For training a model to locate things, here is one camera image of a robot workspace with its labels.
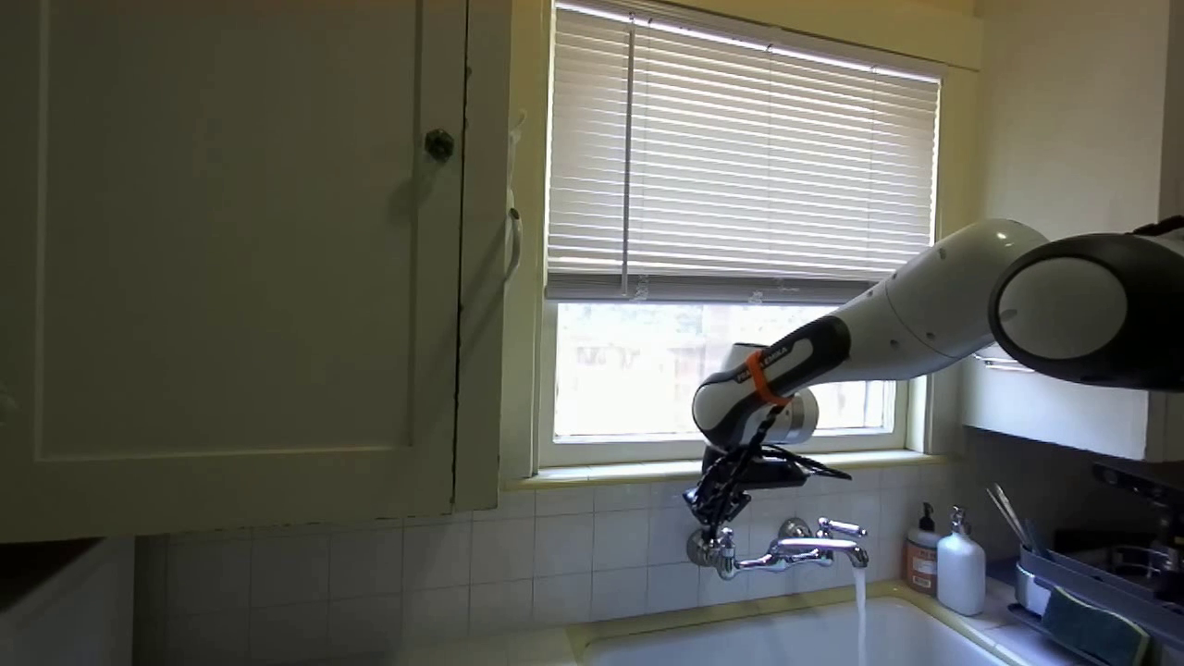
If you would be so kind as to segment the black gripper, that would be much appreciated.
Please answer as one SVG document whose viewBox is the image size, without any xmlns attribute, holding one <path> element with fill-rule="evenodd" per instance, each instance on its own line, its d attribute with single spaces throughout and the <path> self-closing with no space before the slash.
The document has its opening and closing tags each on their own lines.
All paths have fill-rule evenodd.
<svg viewBox="0 0 1184 666">
<path fill-rule="evenodd" d="M 783 449 L 708 449 L 698 480 L 684 493 L 684 504 L 698 525 L 719 528 L 752 504 L 752 489 L 799 489 L 811 477 L 832 475 L 832 466 Z"/>
</svg>

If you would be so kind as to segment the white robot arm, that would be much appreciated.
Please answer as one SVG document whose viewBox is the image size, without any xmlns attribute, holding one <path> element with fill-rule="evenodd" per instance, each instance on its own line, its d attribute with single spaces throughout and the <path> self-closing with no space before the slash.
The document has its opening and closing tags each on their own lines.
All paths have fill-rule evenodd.
<svg viewBox="0 0 1184 666">
<path fill-rule="evenodd" d="M 906 380 L 988 343 L 1045 378 L 1180 394 L 1184 218 L 1063 241 L 983 218 L 781 340 L 735 343 L 692 394 L 708 454 L 688 512 L 715 532 L 752 489 L 826 475 L 773 449 L 787 414 L 814 422 L 814 387 Z"/>
</svg>

